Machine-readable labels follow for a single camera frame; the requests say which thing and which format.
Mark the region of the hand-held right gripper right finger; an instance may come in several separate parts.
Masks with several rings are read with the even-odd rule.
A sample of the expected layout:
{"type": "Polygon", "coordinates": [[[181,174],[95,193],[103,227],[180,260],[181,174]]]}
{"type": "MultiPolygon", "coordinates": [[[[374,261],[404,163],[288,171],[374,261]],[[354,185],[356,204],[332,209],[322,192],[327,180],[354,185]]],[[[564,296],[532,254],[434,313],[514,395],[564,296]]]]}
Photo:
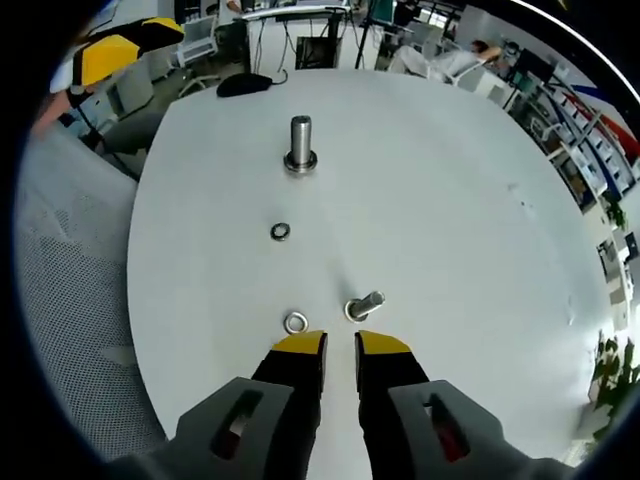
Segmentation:
{"type": "Polygon", "coordinates": [[[445,380],[431,380],[407,344],[355,335],[358,418],[375,479],[567,479],[571,468],[531,458],[500,421],[445,380]]]}

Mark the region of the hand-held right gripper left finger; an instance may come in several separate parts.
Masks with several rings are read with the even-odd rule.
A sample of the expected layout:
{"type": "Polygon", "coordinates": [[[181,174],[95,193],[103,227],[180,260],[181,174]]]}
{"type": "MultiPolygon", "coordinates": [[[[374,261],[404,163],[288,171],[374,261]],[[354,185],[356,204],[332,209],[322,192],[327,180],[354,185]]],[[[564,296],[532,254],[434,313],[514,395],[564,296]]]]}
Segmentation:
{"type": "Polygon", "coordinates": [[[289,335],[178,422],[174,479],[303,479],[320,424],[328,335],[289,335]]]}

